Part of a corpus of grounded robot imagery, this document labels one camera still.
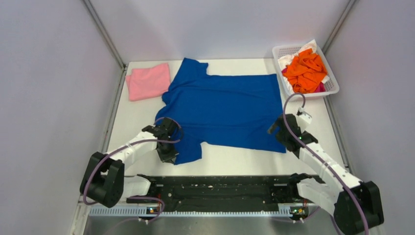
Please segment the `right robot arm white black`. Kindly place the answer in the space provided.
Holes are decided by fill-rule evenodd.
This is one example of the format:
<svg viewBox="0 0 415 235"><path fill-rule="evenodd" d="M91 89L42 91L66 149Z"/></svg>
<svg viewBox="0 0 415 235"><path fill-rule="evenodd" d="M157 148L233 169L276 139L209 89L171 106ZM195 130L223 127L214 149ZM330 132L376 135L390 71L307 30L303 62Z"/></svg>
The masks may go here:
<svg viewBox="0 0 415 235"><path fill-rule="evenodd" d="M384 223L379 187L352 175L325 152L305 128L311 123L306 112L282 114L269 128L276 140L311 167L322 182L306 173L294 173L287 184L287 196L294 202L313 202L329 213L345 235L356 235Z"/></svg>

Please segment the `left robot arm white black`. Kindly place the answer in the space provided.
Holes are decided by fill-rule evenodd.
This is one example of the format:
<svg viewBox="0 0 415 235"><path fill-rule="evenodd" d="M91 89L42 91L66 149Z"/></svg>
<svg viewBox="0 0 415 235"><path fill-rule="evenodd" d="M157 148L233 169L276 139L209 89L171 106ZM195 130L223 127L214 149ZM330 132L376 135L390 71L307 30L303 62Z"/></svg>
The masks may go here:
<svg viewBox="0 0 415 235"><path fill-rule="evenodd" d="M154 201L157 189L150 180L138 175L127 180L125 172L150 152L156 152L161 162L174 164L179 155L174 145L183 137L183 128L175 120L162 117L119 148L93 153L80 185L83 203L111 208L120 199L134 196L144 202Z"/></svg>

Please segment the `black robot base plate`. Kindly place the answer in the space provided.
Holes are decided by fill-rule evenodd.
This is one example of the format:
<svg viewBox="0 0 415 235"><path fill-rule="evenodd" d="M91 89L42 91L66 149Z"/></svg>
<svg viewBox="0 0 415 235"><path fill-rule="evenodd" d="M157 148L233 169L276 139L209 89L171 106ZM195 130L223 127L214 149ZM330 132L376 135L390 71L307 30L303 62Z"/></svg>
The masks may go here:
<svg viewBox="0 0 415 235"><path fill-rule="evenodd" d="M147 197L161 199L165 212L276 212L284 203L304 204L296 184L316 175L283 176L148 176Z"/></svg>

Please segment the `blue panda print t-shirt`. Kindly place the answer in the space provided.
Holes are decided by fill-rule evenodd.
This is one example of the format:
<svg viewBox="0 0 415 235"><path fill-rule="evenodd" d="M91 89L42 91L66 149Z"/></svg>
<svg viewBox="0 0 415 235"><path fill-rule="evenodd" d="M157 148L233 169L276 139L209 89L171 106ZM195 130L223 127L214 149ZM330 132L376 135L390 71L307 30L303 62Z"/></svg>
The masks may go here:
<svg viewBox="0 0 415 235"><path fill-rule="evenodd" d="M208 63L183 59L157 118L183 129L176 164L201 159L201 144L285 153L268 129L282 113L276 74L209 75Z"/></svg>

